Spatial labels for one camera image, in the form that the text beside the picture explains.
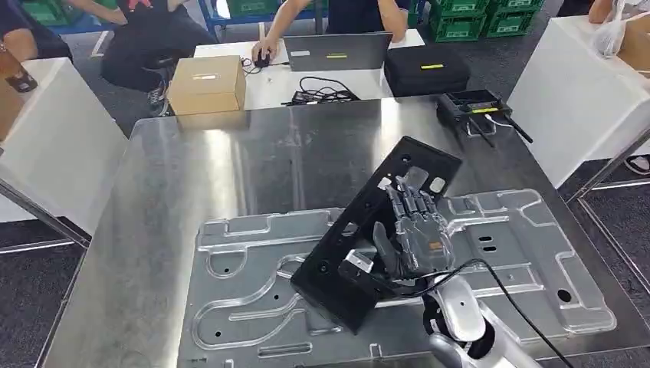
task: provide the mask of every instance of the metal sheet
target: metal sheet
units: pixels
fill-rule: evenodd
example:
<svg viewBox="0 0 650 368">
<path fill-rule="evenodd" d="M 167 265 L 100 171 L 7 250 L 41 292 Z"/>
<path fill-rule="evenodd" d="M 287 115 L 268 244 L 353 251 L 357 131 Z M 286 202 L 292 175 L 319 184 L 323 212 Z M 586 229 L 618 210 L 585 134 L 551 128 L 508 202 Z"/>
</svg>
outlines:
<svg viewBox="0 0 650 368">
<path fill-rule="evenodd" d="M 454 266 L 484 258 L 548 337 L 616 327 L 596 283 L 533 190 L 443 199 Z M 386 301 L 355 336 L 323 319 L 289 284 L 338 209 L 218 220 L 199 230 L 179 366 L 313 366 L 428 352 L 420 299 Z M 359 244 L 361 249 L 372 245 Z M 463 272 L 521 343 L 539 340 L 484 268 Z"/>
<path fill-rule="evenodd" d="M 403 135 L 464 160 L 449 196 L 523 188 L 541 194 L 619 317 L 612 331 L 556 341 L 560 350 L 650 344 L 644 320 L 516 133 L 499 127 L 492 136 L 497 149 L 482 140 L 458 142 L 436 120 L 429 97 L 215 119 L 241 129 L 182 131 L 172 117 L 136 125 L 44 366 L 176 366 L 201 224 L 344 207 Z M 526 349 L 537 358 L 553 356 L 542 344 Z M 400 358 L 395 365 L 420 363 Z"/>
</svg>

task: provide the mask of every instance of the floor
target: floor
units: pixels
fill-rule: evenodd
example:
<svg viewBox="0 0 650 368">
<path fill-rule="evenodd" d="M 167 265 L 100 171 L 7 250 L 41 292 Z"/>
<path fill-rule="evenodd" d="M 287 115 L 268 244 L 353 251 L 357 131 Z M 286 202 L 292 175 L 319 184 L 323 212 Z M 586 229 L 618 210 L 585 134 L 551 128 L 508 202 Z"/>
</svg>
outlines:
<svg viewBox="0 0 650 368">
<path fill-rule="evenodd" d="M 191 0 L 188 8 L 192 17 L 202 22 L 195 1 Z M 532 32 L 527 36 L 448 44 L 471 66 L 469 87 L 487 86 L 507 98 L 549 17 L 557 13 L 561 2 L 547 0 L 535 18 Z M 312 21 L 297 21 L 289 33 L 305 35 L 313 33 L 313 29 Z M 258 27 L 228 26 L 225 30 L 219 30 L 218 36 L 222 42 L 253 41 L 258 38 Z M 145 96 L 111 86 L 99 78 L 100 58 L 89 57 L 99 37 L 99 33 L 74 34 L 66 36 L 65 41 L 73 50 L 75 66 L 128 136 L 135 122 L 146 116 Z M 569 196 L 602 164 L 586 163 L 560 192 Z M 620 179 L 630 175 L 633 174 L 620 169 L 612 177 Z M 650 186 L 594 192 L 587 196 L 587 201 L 641 271 L 650 278 Z M 650 321 L 650 297 L 643 287 L 585 212 L 578 205 L 571 205 L 570 208 L 646 321 Z M 56 238 L 59 238 L 56 233 L 36 220 L 0 224 L 0 250 L 8 245 Z M 0 255 L 0 368 L 34 366 L 80 257 L 81 251 L 76 246 Z M 575 366 L 582 367 L 650 366 L 650 350 L 638 348 L 571 360 Z M 553 368 L 563 366 L 558 360 L 542 362 L 542 365 Z"/>
</svg>

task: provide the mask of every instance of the black case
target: black case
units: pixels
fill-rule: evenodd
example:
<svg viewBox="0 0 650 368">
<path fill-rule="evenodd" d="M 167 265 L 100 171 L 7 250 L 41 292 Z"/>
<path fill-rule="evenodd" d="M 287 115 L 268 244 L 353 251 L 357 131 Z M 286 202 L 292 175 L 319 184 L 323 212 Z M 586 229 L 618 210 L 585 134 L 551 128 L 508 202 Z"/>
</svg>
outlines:
<svg viewBox="0 0 650 368">
<path fill-rule="evenodd" d="M 388 50 L 384 74 L 392 95 L 407 97 L 465 90 L 470 70 L 449 48 L 432 44 Z"/>
</svg>

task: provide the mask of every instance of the sneaker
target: sneaker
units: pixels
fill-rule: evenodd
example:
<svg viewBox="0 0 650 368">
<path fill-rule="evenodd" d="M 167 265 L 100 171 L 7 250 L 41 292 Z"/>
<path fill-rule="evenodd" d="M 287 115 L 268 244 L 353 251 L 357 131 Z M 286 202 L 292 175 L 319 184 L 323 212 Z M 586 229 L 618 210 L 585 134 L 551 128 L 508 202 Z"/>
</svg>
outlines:
<svg viewBox="0 0 650 368">
<path fill-rule="evenodd" d="M 648 175 L 650 174 L 650 156 L 632 156 L 625 159 L 625 166 L 630 169 L 632 172 L 639 175 Z"/>
<path fill-rule="evenodd" d="M 167 83 L 161 81 L 160 85 L 151 90 L 146 99 L 149 104 L 149 115 L 151 117 L 166 117 L 169 113 L 169 101 L 167 101 Z"/>
</svg>

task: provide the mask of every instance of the laptop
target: laptop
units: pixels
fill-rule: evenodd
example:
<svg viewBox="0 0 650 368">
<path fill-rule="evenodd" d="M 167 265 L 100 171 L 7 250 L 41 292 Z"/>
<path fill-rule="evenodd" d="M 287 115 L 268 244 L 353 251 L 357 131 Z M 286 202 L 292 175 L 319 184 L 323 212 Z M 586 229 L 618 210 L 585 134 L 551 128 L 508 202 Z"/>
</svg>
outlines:
<svg viewBox="0 0 650 368">
<path fill-rule="evenodd" d="M 285 36 L 292 71 L 380 69 L 392 34 L 319 34 Z"/>
</svg>

